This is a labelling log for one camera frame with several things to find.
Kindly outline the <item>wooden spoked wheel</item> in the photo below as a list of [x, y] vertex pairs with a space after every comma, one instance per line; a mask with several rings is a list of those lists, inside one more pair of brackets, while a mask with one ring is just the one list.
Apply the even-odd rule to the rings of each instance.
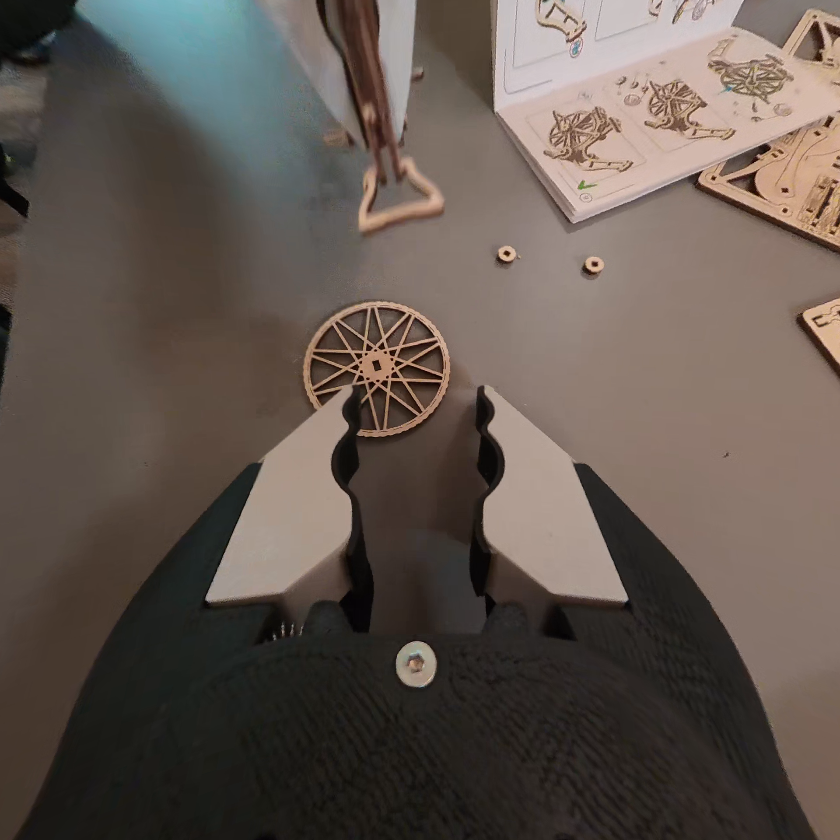
[[423, 424], [443, 401], [451, 361], [442, 333], [419, 311], [364, 301], [332, 315], [313, 335], [302, 379], [316, 408], [352, 386], [360, 436], [387, 438]]

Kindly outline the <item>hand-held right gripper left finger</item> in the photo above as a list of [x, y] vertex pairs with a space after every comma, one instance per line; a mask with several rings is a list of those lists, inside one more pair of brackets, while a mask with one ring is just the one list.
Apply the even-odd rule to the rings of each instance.
[[361, 389], [345, 385], [259, 462], [205, 602], [269, 604], [304, 625], [318, 602], [338, 603], [356, 633], [370, 630], [374, 578], [360, 503]]

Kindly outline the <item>wooden model frame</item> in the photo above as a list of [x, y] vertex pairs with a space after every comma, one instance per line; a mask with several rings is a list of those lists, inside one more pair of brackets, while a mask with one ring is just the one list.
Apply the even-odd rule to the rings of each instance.
[[[384, 79], [384, 2], [324, 2], [331, 38], [348, 68], [371, 164], [362, 181], [358, 227], [363, 235], [441, 215], [445, 198], [397, 142]], [[384, 209], [374, 204], [380, 186], [408, 184], [417, 197]]]

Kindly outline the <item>wooden parts sheet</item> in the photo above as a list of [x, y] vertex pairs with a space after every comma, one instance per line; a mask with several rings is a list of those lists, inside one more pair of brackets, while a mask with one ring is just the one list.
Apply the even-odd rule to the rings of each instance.
[[838, 252], [838, 114], [786, 134], [745, 163], [706, 169], [698, 187]]
[[821, 9], [808, 9], [782, 50], [818, 69], [839, 71], [839, 16]]
[[839, 297], [804, 310], [796, 320], [839, 375]]

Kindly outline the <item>model instruction booklet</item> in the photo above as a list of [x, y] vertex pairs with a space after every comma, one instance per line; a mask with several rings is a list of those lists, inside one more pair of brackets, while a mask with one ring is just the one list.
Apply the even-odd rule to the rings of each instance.
[[742, 2], [496, 2], [493, 108], [578, 224], [838, 110]]

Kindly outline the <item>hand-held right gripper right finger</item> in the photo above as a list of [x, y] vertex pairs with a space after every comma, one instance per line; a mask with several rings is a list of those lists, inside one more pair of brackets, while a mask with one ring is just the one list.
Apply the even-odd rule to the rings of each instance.
[[528, 620], [555, 607], [629, 603], [578, 464], [493, 387], [476, 393], [477, 471], [469, 578], [486, 609], [513, 603]]

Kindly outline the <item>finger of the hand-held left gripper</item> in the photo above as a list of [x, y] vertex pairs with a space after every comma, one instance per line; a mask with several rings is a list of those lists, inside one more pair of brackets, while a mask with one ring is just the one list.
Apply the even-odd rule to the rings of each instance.
[[324, 2], [274, 1], [272, 19], [332, 116], [366, 148], [350, 74], [330, 36]]
[[403, 140], [412, 83], [416, 14], [416, 1], [384, 1], [384, 79], [398, 143]]

